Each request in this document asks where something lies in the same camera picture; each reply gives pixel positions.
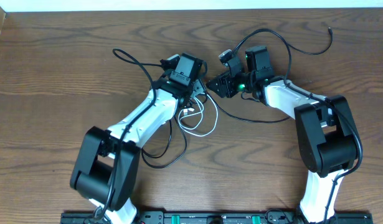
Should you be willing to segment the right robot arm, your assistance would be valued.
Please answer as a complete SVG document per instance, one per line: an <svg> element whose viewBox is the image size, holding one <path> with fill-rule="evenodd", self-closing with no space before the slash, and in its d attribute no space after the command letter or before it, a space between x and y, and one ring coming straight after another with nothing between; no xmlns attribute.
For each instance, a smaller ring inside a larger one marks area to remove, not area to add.
<svg viewBox="0 0 383 224"><path fill-rule="evenodd" d="M221 98L252 94L252 101L276 108L295 120L301 159L308 169L305 194L295 223L335 220L334 202L343 178L362 162L362 144L343 96L315 95L276 75L265 46L246 50L244 67L233 50L219 55L228 70L207 82Z"/></svg>

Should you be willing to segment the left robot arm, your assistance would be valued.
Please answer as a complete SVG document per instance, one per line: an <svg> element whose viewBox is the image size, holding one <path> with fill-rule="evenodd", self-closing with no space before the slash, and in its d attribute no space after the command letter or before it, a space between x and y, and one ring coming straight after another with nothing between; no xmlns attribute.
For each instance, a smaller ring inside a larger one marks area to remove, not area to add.
<svg viewBox="0 0 383 224"><path fill-rule="evenodd" d="M164 73L145 100L126 118L108 129L96 126L85 134L70 186L96 205L93 213L62 217L62 223L132 223L137 209L131 203L139 158L148 139L178 110L198 95L205 61L183 53L160 61Z"/></svg>

